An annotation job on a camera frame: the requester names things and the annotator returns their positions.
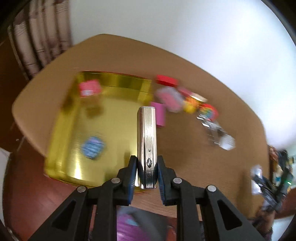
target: red block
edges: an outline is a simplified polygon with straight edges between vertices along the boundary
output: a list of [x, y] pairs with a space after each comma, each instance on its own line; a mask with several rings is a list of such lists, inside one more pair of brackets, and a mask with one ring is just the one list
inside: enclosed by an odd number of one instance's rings
[[161, 85], [167, 85], [172, 87], [178, 86], [178, 80], [165, 75], [160, 75], [160, 74], [156, 76], [156, 82]]

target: purple block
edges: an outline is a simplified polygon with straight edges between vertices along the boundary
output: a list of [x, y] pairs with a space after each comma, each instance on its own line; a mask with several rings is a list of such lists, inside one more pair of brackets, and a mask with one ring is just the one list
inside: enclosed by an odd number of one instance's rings
[[156, 102], [151, 102], [150, 106], [155, 108], [156, 125], [165, 126], [165, 105]]

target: brown tabletop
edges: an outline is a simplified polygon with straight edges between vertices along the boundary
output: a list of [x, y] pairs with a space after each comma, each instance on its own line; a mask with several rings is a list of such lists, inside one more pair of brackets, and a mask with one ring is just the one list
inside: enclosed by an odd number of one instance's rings
[[[219, 111], [219, 124], [236, 140], [223, 150], [209, 144], [207, 132], [195, 115], [169, 113], [157, 129], [157, 152], [168, 167], [192, 185], [217, 186], [246, 216], [262, 202], [251, 195], [250, 168], [260, 164], [268, 174], [265, 133], [255, 113], [230, 89], [206, 71], [165, 50], [132, 39], [101, 34], [79, 43], [47, 65], [16, 99], [12, 112], [20, 130], [44, 156], [56, 115], [78, 71], [107, 71], [154, 79], [157, 74], [180, 80], [182, 86], [208, 99]], [[134, 195], [132, 205], [176, 216], [164, 207], [159, 190]]]

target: yellow object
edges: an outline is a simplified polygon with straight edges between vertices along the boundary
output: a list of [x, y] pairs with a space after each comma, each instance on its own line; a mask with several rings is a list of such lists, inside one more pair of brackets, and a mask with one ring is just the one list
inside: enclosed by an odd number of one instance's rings
[[184, 111], [189, 114], [193, 114], [197, 110], [198, 106], [199, 101], [190, 96], [184, 100]]
[[[88, 108], [79, 97], [78, 83], [97, 79], [101, 86], [98, 108]], [[60, 181], [100, 186], [137, 155], [137, 111], [151, 100], [151, 80], [107, 72], [80, 72], [57, 116], [45, 173]], [[81, 146], [90, 136], [105, 143], [90, 160]]]

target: curtain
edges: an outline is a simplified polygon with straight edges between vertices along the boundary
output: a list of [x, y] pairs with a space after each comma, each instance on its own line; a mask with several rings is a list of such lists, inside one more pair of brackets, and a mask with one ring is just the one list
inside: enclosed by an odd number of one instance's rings
[[25, 77], [71, 47], [69, 0], [31, 0], [8, 27], [15, 57]]

